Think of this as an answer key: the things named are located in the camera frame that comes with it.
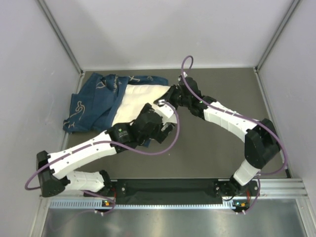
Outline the dark blue embroidered pillowcase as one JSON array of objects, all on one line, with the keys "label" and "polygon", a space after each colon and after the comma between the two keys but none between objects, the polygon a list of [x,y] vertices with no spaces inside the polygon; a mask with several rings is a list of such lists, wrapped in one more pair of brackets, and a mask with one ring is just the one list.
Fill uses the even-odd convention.
[{"label": "dark blue embroidered pillowcase", "polygon": [[72,94],[69,117],[63,121],[67,133],[98,131],[112,127],[127,85],[164,85],[158,76],[103,76],[93,73],[77,94]]}]

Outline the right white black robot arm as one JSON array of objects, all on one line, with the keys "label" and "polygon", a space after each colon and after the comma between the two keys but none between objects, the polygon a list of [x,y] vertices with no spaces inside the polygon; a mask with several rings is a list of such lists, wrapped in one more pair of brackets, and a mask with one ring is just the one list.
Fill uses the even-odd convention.
[{"label": "right white black robot arm", "polygon": [[227,194],[243,195],[250,181],[281,150],[274,124],[269,119],[247,119],[223,106],[216,99],[201,94],[196,81],[179,78],[160,98],[174,108],[185,107],[204,121],[213,123],[235,135],[244,143],[244,161],[227,184]]}]

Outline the cream pillow with bear print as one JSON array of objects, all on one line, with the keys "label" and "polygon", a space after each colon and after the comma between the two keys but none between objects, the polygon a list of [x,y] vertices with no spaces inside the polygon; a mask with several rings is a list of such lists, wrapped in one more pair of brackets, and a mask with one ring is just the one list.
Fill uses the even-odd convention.
[{"label": "cream pillow with bear print", "polygon": [[127,85],[112,125],[135,120],[147,103],[154,109],[154,102],[159,100],[169,88],[164,85]]}]

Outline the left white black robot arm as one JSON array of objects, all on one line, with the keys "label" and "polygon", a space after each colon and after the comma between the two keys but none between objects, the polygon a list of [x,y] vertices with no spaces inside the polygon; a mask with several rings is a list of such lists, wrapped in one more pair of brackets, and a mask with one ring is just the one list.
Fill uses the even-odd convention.
[{"label": "left white black robot arm", "polygon": [[37,153],[37,177],[45,198],[64,191],[90,191],[108,195],[112,184],[108,173],[77,169],[100,158],[113,156],[145,145],[150,140],[162,143],[177,124],[174,110],[163,105],[154,109],[146,104],[131,122],[117,123],[96,137],[69,149]]}]

